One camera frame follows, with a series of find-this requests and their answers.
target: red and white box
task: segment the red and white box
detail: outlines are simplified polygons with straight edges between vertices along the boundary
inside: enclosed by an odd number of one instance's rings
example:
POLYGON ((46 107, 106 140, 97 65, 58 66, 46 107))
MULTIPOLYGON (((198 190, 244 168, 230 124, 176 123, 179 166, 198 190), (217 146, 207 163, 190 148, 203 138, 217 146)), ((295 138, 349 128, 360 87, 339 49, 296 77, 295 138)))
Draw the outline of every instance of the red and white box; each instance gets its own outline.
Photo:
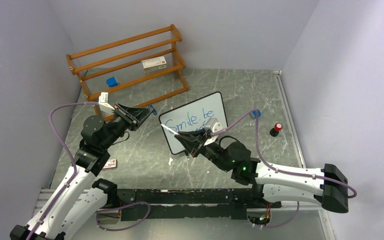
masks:
POLYGON ((167 67, 166 58, 164 56, 159 56, 143 60, 142 67, 145 73, 165 69, 167 67))
POLYGON ((104 170, 104 169, 115 169, 115 168, 117 168, 117 159, 110 159, 106 161, 102 169, 104 170))

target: marble surface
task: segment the marble surface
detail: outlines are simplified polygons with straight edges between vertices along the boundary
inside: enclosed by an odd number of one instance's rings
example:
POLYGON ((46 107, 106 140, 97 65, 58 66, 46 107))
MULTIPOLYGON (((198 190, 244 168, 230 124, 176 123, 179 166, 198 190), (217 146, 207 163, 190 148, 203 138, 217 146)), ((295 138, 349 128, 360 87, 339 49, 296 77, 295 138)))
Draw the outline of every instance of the marble surface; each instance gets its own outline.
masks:
MULTIPOLYGON (((183 69, 182 74, 190 90, 169 99, 155 103, 158 114, 184 105, 195 99, 220 91, 223 97, 227 122, 233 123, 246 111, 258 108, 259 145, 263 156, 272 163, 301 167, 294 149, 292 131, 287 124, 282 96, 272 71, 232 69, 183 69), (282 123, 283 130, 277 137, 269 134, 275 123, 282 123)), ((123 79, 121 73, 113 72, 96 81, 115 76, 123 79)), ((182 87, 175 74, 122 89, 109 96, 109 103, 134 106, 182 87)), ((80 93, 79 102, 84 102, 80 93)), ((74 154, 79 148, 83 121, 94 115, 91 106, 77 106, 73 112, 66 143, 74 154)), ((255 142, 255 121, 246 117, 228 132, 236 137, 257 157, 255 142)), ((223 147, 229 144, 223 140, 223 147)), ((99 178, 110 180, 118 188, 132 189, 188 189, 188 188, 250 188, 231 179, 231 173, 219 170, 202 156, 192 158, 184 154, 170 155, 170 150, 160 127, 158 115, 151 115, 136 132, 130 133, 129 140, 109 148, 111 159, 117 159, 117 168, 103 170, 99 178)), ((62 151, 51 189, 62 181, 70 160, 62 151)))

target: red bottle cap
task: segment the red bottle cap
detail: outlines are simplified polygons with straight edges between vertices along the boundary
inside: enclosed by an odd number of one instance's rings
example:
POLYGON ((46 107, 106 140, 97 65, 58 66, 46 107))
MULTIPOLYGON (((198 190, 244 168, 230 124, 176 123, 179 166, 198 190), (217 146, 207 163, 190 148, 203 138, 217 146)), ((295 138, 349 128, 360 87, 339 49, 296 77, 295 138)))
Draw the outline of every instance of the red bottle cap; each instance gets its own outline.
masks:
POLYGON ((279 132, 280 130, 282 130, 282 128, 283 128, 283 126, 282 126, 282 124, 281 123, 276 123, 275 125, 274 125, 274 130, 276 131, 276 132, 279 132))

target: white wall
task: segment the white wall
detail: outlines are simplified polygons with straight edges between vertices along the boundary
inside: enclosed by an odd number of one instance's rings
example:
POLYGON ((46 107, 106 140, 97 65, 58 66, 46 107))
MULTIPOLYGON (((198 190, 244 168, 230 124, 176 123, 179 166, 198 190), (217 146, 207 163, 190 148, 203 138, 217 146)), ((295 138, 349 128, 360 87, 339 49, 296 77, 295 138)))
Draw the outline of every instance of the white wall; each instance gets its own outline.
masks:
MULTIPOLYGON (((52 0, 83 51, 175 24, 188 68, 281 69, 319 0, 52 0)), ((87 63, 110 55, 97 53, 87 63)))
MULTIPOLYGON (((54 174, 61 147, 48 113, 79 95, 65 58, 73 50, 47 0, 0 1, 0 240, 32 217, 54 174)), ((55 114, 64 137, 71 114, 55 114)))
POLYGON ((384 239, 384 0, 321 0, 282 80, 307 165, 358 191, 331 213, 337 239, 384 239))

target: wooden rail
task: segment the wooden rail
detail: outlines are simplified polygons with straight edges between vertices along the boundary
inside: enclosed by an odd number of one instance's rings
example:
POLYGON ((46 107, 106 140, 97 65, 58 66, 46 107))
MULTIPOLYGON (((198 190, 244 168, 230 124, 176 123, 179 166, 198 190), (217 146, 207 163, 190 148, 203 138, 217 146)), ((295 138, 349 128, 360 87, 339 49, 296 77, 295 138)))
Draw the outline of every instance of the wooden rail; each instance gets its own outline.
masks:
MULTIPOLYGON (((135 80, 132 80, 132 81, 129 81, 129 82, 126 82, 126 83, 123 83, 123 84, 120 84, 120 85, 117 85, 114 87, 110 87, 110 88, 105 90, 105 92, 114 93, 118 90, 129 88, 131 86, 143 83, 145 81, 148 81, 148 80, 151 80, 153 78, 162 76, 164 74, 174 72, 178 76, 178 78, 180 79, 180 82, 182 83, 183 87, 181 89, 174 90, 174 91, 166 93, 162 96, 158 96, 158 97, 155 97, 151 100, 140 103, 136 106, 136 107, 146 107, 146 106, 149 106, 151 104, 160 102, 164 99, 173 97, 177 94, 181 94, 181 93, 189 90, 188 83, 186 82, 185 78, 182 76, 182 73, 180 71, 181 69, 186 67, 185 61, 182 58, 182 56, 180 55, 178 48, 177 48, 177 45, 176 45, 176 42, 181 42, 181 41, 182 41, 181 33, 179 32, 179 30, 176 28, 176 26, 174 24, 171 24, 170 26, 163 27, 163 28, 160 28, 160 29, 157 29, 154 31, 146 32, 146 33, 143 33, 140 35, 132 36, 132 37, 129 37, 126 39, 118 40, 115 42, 104 44, 102 46, 97 46, 97 47, 94 47, 94 48, 91 48, 88 50, 84 50, 84 51, 80 51, 77 53, 67 54, 65 57, 66 57, 67 62, 68 62, 69 70, 71 71, 71 73, 73 75, 77 75, 77 78, 80 81, 81 87, 83 88, 83 92, 84 92, 84 95, 86 97, 86 100, 87 101, 94 101, 101 95, 101 92, 91 93, 91 91, 89 90, 89 88, 86 84, 87 80, 93 79, 93 78, 96 78, 96 77, 99 77, 99 76, 102 76, 104 74, 108 74, 108 73, 111 73, 111 72, 114 72, 117 70, 131 67, 133 65, 139 64, 141 61, 146 60, 146 59, 152 59, 152 58, 156 58, 156 57, 167 55, 167 54, 171 53, 171 56, 173 58, 173 66, 172 67, 165 68, 165 69, 160 70, 158 72, 139 77, 135 80), (115 56, 107 57, 107 58, 104 58, 104 59, 101 59, 101 60, 98 60, 98 61, 95 61, 92 63, 88 63, 85 65, 81 65, 81 66, 76 66, 73 62, 73 59, 78 59, 78 58, 81 58, 81 57, 84 57, 87 55, 95 54, 95 53, 98 53, 98 52, 101 52, 104 50, 108 50, 108 49, 118 47, 118 46, 121 46, 121 45, 124 45, 127 43, 131 43, 134 41, 145 39, 145 38, 148 38, 148 37, 151 37, 154 35, 162 34, 162 33, 168 32, 168 31, 171 31, 172 37, 170 39, 167 39, 167 40, 163 40, 163 41, 160 41, 160 42, 148 45, 148 46, 144 46, 141 48, 133 49, 133 50, 130 50, 130 51, 127 51, 127 52, 124 52, 124 53, 121 53, 121 54, 118 54, 115 56), (159 48, 159 47, 162 47, 165 45, 169 45, 169 44, 171 44, 170 49, 160 51, 158 53, 154 53, 154 54, 151 54, 151 55, 148 55, 145 57, 141 57, 141 58, 138 58, 136 60, 129 61, 129 62, 120 64, 117 66, 113 66, 113 67, 110 67, 110 68, 107 68, 107 69, 104 69, 104 70, 101 70, 98 72, 94 72, 94 73, 88 74, 86 76, 81 75, 81 72, 83 72, 83 71, 87 71, 87 70, 90 70, 92 68, 104 65, 104 64, 108 64, 108 63, 111 63, 111 62, 114 62, 114 61, 117 61, 117 60, 120 60, 123 58, 134 56, 134 55, 139 54, 139 53, 144 53, 146 51, 156 49, 156 48, 159 48)), ((97 106, 94 106, 94 108, 95 108, 96 114, 100 115, 101 112, 100 112, 99 108, 97 106)), ((108 121, 108 120, 112 119, 113 117, 114 116, 112 116, 112 115, 106 116, 104 119, 106 121, 108 121)))

